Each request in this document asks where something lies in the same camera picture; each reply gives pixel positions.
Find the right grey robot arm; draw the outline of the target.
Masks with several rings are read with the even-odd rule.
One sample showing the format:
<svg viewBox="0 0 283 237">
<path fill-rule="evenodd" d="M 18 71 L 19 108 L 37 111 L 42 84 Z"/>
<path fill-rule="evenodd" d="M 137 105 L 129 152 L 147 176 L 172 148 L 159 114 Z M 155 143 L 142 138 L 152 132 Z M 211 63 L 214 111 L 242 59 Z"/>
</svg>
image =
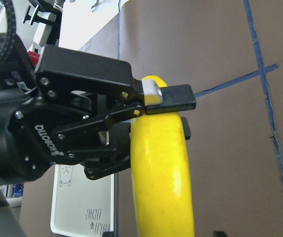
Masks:
<svg viewBox="0 0 283 237">
<path fill-rule="evenodd" d="M 81 164 L 90 180 L 130 168 L 138 236 L 192 237 L 190 130 L 179 112 L 195 104 L 189 85 L 156 76 L 42 76 L 31 91 L 0 90 L 0 186 L 34 181 L 55 164 Z M 0 237 L 23 236 L 0 191 Z"/>
</svg>

